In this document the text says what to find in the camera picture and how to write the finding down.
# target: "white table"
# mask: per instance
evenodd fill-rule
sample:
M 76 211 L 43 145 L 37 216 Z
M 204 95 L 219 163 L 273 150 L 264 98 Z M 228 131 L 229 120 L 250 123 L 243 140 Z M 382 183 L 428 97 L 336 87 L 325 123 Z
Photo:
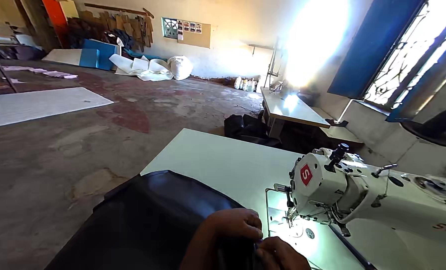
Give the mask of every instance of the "white table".
M 318 115 L 320 115 L 324 119 L 333 119 L 329 114 L 327 114 L 324 110 L 318 107 L 311 107 L 313 111 L 315 111 Z M 320 128 L 328 138 L 339 139 L 344 141 L 350 141 L 355 143 L 362 144 L 363 141 L 358 139 L 351 131 L 349 131 L 346 127 L 341 126 L 331 126 L 330 128 Z
M 280 93 L 273 92 L 268 88 L 262 88 L 261 93 L 265 101 L 265 110 L 270 117 L 271 129 L 268 136 L 271 138 L 280 136 L 285 121 L 323 128 L 330 128 L 331 126 L 297 96 L 284 100 Z
M 218 135 L 183 129 L 140 173 L 172 170 L 201 181 L 246 208 L 259 213 L 264 237 L 268 236 L 265 190 L 274 183 L 287 185 L 288 172 L 301 154 Z M 379 270 L 418 269 L 398 236 L 383 225 L 351 222 L 351 243 Z M 317 242 L 307 241 L 296 249 L 324 270 L 362 269 L 356 258 L 327 226 L 311 223 Z M 371 234 L 358 235 L 358 231 Z

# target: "white foam sheet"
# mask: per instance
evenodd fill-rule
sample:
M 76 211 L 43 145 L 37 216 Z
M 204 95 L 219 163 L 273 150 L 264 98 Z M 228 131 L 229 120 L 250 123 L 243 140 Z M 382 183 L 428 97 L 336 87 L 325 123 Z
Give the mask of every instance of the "white foam sheet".
M 142 56 L 141 59 L 134 60 L 114 54 L 110 56 L 110 61 L 118 68 L 115 74 L 126 76 L 137 76 L 143 81 L 163 81 L 171 80 L 173 74 L 168 64 L 161 59 L 148 59 Z
M 84 87 L 0 95 L 0 126 L 111 103 Z

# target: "human hand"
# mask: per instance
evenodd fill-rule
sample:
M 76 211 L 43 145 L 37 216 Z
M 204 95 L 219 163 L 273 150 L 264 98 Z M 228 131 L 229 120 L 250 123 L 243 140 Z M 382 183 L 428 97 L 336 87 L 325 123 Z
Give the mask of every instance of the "human hand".
M 214 229 L 217 236 L 246 237 L 257 241 L 263 238 L 258 213 L 246 208 L 216 211 L 203 222 Z
M 263 240 L 256 254 L 266 270 L 311 270 L 308 260 L 278 236 Z

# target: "cracked floor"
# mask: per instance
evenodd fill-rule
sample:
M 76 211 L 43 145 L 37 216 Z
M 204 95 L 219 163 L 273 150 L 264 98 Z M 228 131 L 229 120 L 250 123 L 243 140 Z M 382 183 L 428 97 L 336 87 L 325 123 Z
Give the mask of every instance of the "cracked floor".
M 115 103 L 0 126 L 0 269 L 44 268 L 103 194 L 139 173 L 181 129 L 221 134 L 225 118 L 262 102 L 260 94 L 202 80 L 143 82 L 42 61 L 2 64 L 79 76 L 9 71 L 24 82 L 16 84 L 21 92 L 85 87 Z

